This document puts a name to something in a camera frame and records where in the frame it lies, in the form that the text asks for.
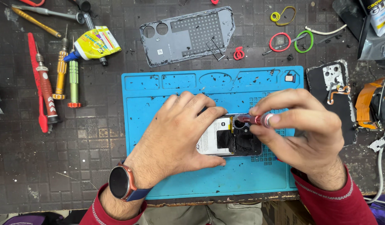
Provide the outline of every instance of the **white wire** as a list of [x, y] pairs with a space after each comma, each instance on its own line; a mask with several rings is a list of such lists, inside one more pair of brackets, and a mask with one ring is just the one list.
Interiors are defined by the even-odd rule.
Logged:
[[385, 204], [385, 201], [375, 200], [375, 202], [383, 203]]
[[381, 193], [383, 192], [383, 185], [384, 185], [383, 184], [383, 171], [381, 169], [381, 155], [383, 154], [383, 150], [384, 150], [384, 148], [380, 149], [379, 154], [377, 156], [377, 168], [379, 170], [379, 179], [380, 179], [379, 190], [377, 191], [377, 194], [373, 199], [366, 201], [366, 203], [368, 203], [368, 204], [375, 202], [380, 197]]
[[382, 100], [383, 100], [383, 91], [384, 91], [384, 87], [385, 87], [385, 81], [384, 81], [384, 85], [383, 85], [383, 88], [381, 89], [381, 94], [380, 94], [379, 113], [377, 114], [379, 120], [380, 120], [380, 109], [381, 109], [381, 102], [382, 102]]
[[310, 32], [315, 33], [315, 34], [320, 34], [320, 35], [330, 35], [330, 34], [334, 34], [334, 33], [339, 32], [340, 30], [344, 29], [345, 27], [346, 27], [346, 24], [345, 24], [344, 26], [338, 28], [338, 29], [335, 30], [335, 31], [327, 32], [327, 33], [326, 33], [326, 32], [320, 32], [320, 31], [312, 30], [312, 29], [310, 29], [310, 28], [307, 27], [307, 26], [305, 26], [305, 29], [306, 29], [306, 30], [309, 30]]

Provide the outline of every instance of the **broken phone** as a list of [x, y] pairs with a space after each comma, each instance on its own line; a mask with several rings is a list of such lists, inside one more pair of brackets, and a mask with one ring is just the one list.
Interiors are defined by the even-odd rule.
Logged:
[[262, 154], [262, 142], [249, 131], [249, 123], [236, 120], [238, 115], [217, 118], [199, 139], [197, 151], [221, 157]]

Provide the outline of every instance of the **phone battery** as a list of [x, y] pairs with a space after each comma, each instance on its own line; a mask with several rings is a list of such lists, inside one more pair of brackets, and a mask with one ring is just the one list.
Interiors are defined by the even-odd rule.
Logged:
[[198, 140], [196, 149], [199, 153], [205, 155], [231, 155], [232, 152], [228, 148], [219, 149], [217, 143], [217, 131], [218, 130], [230, 130], [231, 121], [230, 117], [217, 118], [209, 127], [206, 129], [204, 134]]

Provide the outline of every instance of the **green rubber band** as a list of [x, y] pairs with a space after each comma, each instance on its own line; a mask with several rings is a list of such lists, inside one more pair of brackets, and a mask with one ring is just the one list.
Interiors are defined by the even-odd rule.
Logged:
[[309, 51], [309, 50], [312, 48], [312, 46], [313, 46], [313, 34], [312, 34], [312, 32], [310, 32], [309, 30], [304, 30], [304, 31], [302, 31], [301, 33], [299, 33], [297, 37], [301, 36], [301, 34], [303, 34], [303, 33], [308, 33], [308, 34], [310, 35], [310, 46], [309, 46], [309, 48], [306, 49], [305, 51], [301, 51], [301, 50], [299, 50], [298, 47], [296, 46], [296, 41], [295, 41], [295, 42], [294, 42], [294, 48], [295, 48], [295, 50], [296, 50], [297, 52], [299, 52], [299, 53], [306, 53], [306, 52]]

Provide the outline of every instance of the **hand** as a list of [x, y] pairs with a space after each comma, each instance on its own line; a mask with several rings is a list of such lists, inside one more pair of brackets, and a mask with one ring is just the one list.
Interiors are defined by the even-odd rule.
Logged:
[[250, 115], [262, 115], [272, 109], [284, 109], [270, 118], [275, 129], [305, 130], [302, 137], [282, 137], [274, 129], [252, 125], [251, 133], [267, 145], [283, 162], [305, 172], [322, 189], [338, 190], [346, 174], [338, 153], [344, 146], [341, 120], [305, 89], [286, 89], [269, 94], [250, 109]]
[[226, 113], [203, 94], [184, 91], [180, 96], [171, 95], [125, 160], [137, 188], [153, 187], [177, 173], [224, 166], [223, 158], [198, 153], [196, 144], [209, 125]]

